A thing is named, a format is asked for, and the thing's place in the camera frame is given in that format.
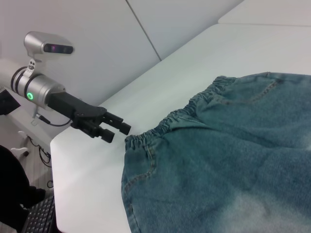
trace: camera lens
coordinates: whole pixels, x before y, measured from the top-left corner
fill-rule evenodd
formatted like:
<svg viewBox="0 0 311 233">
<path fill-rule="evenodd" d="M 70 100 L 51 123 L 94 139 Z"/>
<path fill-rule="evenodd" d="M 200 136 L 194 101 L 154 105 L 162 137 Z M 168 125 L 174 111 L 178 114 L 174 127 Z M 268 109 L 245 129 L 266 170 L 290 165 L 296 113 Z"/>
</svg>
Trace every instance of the camera lens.
<svg viewBox="0 0 311 233">
<path fill-rule="evenodd" d="M 73 52 L 73 47 L 71 47 L 71 46 L 66 46 L 66 47 L 64 48 L 64 53 L 66 53 L 66 54 L 72 54 L 72 52 Z"/>
<path fill-rule="evenodd" d="M 49 44 L 45 45 L 44 48 L 43 48 L 43 51 L 51 52 L 51 46 Z"/>
</svg>

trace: jeans pocket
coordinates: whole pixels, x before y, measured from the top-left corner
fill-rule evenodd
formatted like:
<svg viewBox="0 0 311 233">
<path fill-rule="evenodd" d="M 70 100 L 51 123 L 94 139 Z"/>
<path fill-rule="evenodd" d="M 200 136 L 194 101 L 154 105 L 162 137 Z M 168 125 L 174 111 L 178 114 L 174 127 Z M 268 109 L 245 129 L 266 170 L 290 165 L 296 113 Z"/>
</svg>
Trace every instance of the jeans pocket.
<svg viewBox="0 0 311 233">
<path fill-rule="evenodd" d="M 122 187 L 125 194 L 137 183 L 151 177 L 156 167 L 153 149 L 148 146 L 130 148 L 125 153 Z"/>
<path fill-rule="evenodd" d="M 224 104 L 252 104 L 268 97 L 284 80 L 271 79 L 266 76 L 249 76 L 237 79 L 225 88 L 221 95 L 215 96 L 215 101 Z"/>
</svg>

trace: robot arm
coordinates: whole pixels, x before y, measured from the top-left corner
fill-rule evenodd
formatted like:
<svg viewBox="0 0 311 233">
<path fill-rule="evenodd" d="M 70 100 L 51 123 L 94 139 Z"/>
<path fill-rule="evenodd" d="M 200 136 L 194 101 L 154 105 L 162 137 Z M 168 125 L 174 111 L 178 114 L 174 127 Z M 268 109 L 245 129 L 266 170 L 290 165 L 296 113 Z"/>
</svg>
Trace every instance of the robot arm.
<svg viewBox="0 0 311 233">
<path fill-rule="evenodd" d="M 71 126 L 83 131 L 90 137 L 101 137 L 112 142 L 114 133 L 102 129 L 106 123 L 128 135 L 131 126 L 123 119 L 109 113 L 105 108 L 89 105 L 68 94 L 63 85 L 40 73 L 45 59 L 55 54 L 70 55 L 74 49 L 71 43 L 54 34 L 29 32 L 24 40 L 28 55 L 28 66 L 21 67 L 13 61 L 0 59 L 0 85 L 11 89 L 20 96 L 47 108 L 50 107 L 72 120 Z"/>
</svg>

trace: denim shorts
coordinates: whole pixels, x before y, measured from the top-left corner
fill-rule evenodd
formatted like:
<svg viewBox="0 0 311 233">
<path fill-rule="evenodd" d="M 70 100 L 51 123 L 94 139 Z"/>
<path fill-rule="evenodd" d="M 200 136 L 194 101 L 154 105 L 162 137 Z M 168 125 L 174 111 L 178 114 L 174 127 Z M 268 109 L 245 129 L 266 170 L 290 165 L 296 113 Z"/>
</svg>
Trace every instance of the denim shorts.
<svg viewBox="0 0 311 233">
<path fill-rule="evenodd" d="M 311 232 L 311 76 L 218 77 L 125 143 L 133 233 Z"/>
</svg>

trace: white table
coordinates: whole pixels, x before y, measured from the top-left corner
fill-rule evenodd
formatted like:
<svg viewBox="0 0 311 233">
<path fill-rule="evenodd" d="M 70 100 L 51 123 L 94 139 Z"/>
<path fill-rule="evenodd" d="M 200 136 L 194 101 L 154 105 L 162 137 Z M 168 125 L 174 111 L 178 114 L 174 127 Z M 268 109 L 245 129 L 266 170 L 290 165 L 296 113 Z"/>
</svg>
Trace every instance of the white table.
<svg viewBox="0 0 311 233">
<path fill-rule="evenodd" d="M 310 0 L 244 0 L 219 23 L 311 26 Z"/>
<path fill-rule="evenodd" d="M 309 27 L 218 24 L 102 106 L 123 117 L 132 126 L 131 134 L 140 134 L 155 127 L 170 111 L 183 108 L 219 75 L 311 74 L 310 38 Z M 121 199 L 124 139 L 125 135 L 116 133 L 108 144 L 68 128 L 51 142 L 59 230 L 130 232 Z"/>
</svg>

